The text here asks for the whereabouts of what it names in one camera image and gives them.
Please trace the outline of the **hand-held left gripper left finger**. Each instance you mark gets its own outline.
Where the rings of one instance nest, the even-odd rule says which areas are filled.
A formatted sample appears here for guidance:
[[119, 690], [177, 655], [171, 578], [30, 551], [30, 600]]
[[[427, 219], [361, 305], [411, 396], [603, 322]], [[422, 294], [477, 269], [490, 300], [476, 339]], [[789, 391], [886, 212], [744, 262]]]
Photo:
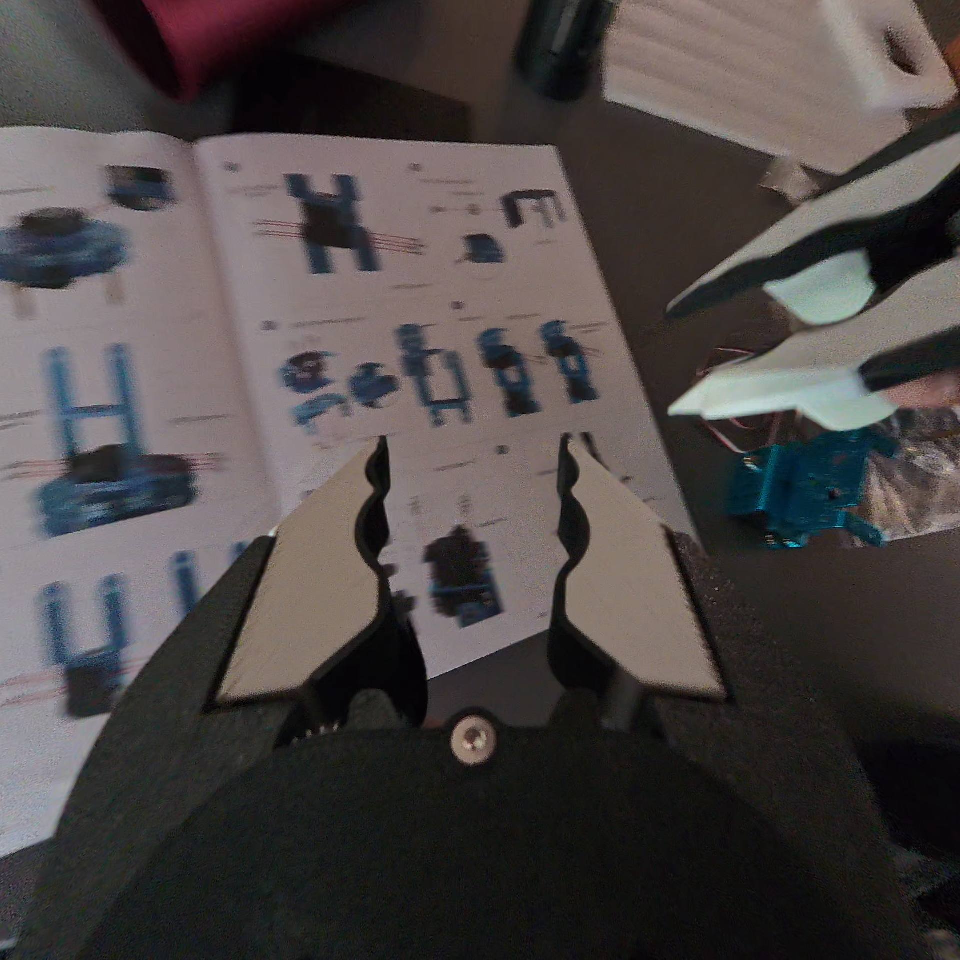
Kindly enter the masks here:
[[424, 655], [380, 562], [390, 488], [388, 441], [376, 437], [274, 529], [208, 712], [288, 704], [309, 727], [341, 727], [373, 691], [400, 726], [423, 725]]

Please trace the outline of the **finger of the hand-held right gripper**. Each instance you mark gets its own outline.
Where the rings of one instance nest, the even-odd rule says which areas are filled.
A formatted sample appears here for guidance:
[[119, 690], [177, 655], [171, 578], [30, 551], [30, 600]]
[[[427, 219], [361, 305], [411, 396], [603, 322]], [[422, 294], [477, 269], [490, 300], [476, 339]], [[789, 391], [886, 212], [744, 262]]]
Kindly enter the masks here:
[[829, 431], [855, 430], [896, 412], [889, 391], [953, 368], [954, 261], [946, 261], [854, 318], [715, 368], [668, 415], [709, 422], [796, 412]]
[[666, 317], [686, 318], [753, 290], [810, 327], [863, 313], [874, 292], [863, 243], [881, 188], [865, 193], [862, 201], [850, 184], [798, 208], [678, 294]]

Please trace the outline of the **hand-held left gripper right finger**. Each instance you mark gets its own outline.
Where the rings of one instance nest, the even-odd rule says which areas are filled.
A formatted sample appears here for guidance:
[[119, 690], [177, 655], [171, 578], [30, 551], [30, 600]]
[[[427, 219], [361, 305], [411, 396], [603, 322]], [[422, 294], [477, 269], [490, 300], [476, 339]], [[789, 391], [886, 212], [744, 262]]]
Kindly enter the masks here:
[[658, 697], [730, 702], [673, 531], [572, 434], [559, 443], [557, 495], [565, 558], [547, 657], [564, 690], [589, 694], [600, 724], [621, 732]]

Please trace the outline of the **blue servo bracket assembly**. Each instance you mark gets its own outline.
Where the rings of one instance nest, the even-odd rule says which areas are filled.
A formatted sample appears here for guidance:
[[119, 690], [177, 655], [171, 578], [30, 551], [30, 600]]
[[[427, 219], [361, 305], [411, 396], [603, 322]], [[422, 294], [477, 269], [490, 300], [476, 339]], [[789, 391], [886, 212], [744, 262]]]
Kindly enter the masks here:
[[895, 459], [900, 445], [873, 428], [827, 431], [743, 454], [731, 475], [726, 514], [751, 522], [767, 545], [797, 549], [828, 531], [881, 547], [886, 535], [856, 514], [871, 457]]

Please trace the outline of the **dark grey desk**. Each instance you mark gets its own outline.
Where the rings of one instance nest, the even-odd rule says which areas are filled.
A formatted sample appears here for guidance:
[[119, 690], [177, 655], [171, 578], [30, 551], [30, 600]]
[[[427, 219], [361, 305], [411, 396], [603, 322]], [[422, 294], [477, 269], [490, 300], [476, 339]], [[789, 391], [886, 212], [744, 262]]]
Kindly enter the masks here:
[[[781, 212], [759, 186], [766, 162], [721, 141], [603, 101], [548, 102], [511, 66], [526, 2], [372, 2], [294, 49], [469, 104], [481, 141], [555, 143], [606, 276], [704, 545], [774, 640], [854, 738], [958, 731], [958, 531], [844, 548], [821, 539], [769, 551], [723, 514], [726, 451], [666, 417], [714, 343], [745, 329], [726, 307], [653, 329], [664, 305]], [[150, 89], [83, 2], [2, 4], [2, 126], [180, 138], [227, 130], [232, 93], [177, 106]], [[546, 717], [551, 678], [537, 636], [431, 679], [440, 717], [468, 704], [508, 722]]]

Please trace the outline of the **person's right hand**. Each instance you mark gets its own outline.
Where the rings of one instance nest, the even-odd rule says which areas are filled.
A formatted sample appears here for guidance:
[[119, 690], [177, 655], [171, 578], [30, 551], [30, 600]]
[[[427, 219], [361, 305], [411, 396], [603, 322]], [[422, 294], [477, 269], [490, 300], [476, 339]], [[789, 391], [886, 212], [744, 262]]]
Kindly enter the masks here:
[[959, 406], [959, 372], [944, 371], [916, 379], [889, 391], [898, 407], [910, 409], [949, 409]]

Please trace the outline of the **white foam sheet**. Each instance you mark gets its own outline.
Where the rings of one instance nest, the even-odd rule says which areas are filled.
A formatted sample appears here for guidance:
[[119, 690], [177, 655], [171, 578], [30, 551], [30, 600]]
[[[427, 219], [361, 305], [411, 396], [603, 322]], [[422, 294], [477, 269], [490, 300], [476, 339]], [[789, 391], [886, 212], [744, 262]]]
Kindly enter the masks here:
[[606, 34], [604, 98], [843, 174], [904, 136], [908, 114], [942, 107], [870, 109], [819, 2], [622, 2]]

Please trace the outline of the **white foam piece with hole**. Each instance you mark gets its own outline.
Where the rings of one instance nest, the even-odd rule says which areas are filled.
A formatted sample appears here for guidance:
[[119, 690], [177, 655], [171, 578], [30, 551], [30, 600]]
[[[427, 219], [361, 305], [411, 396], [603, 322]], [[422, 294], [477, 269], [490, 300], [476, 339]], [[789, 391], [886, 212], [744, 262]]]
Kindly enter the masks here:
[[822, 21], [865, 105], [938, 110], [954, 101], [954, 74], [912, 1], [821, 1]]

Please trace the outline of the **printed assembly manual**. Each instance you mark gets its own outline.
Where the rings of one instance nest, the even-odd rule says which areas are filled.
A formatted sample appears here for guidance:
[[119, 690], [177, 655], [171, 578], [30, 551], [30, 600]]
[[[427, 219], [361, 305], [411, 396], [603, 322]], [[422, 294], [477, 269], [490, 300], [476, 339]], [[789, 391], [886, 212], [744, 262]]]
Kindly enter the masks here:
[[2, 857], [367, 442], [436, 677], [546, 629], [557, 451], [693, 533], [558, 150], [2, 129]]

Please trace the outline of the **black cylindrical bottle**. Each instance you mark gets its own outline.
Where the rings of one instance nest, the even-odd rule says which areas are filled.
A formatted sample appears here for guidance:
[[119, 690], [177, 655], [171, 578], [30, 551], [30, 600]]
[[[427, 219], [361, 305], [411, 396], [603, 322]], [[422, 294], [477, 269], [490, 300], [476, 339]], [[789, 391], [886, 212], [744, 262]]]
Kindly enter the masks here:
[[532, 1], [513, 52], [522, 80], [540, 95], [572, 102], [587, 89], [615, 13], [614, 1]]

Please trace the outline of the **black flat device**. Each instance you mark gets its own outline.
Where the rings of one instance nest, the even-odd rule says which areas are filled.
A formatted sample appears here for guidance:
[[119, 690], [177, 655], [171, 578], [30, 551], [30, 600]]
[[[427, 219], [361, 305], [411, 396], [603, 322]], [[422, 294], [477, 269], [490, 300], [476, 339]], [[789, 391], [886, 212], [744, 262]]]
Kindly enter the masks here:
[[238, 76], [230, 132], [471, 142], [464, 102], [313, 59], [262, 61]]

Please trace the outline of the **dark red tube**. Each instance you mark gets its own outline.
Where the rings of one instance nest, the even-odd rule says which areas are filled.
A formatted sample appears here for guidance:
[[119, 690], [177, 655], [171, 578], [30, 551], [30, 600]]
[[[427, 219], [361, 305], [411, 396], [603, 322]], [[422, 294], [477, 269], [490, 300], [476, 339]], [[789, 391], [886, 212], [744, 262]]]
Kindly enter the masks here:
[[127, 60], [178, 102], [280, 42], [356, 6], [354, 1], [90, 1]]

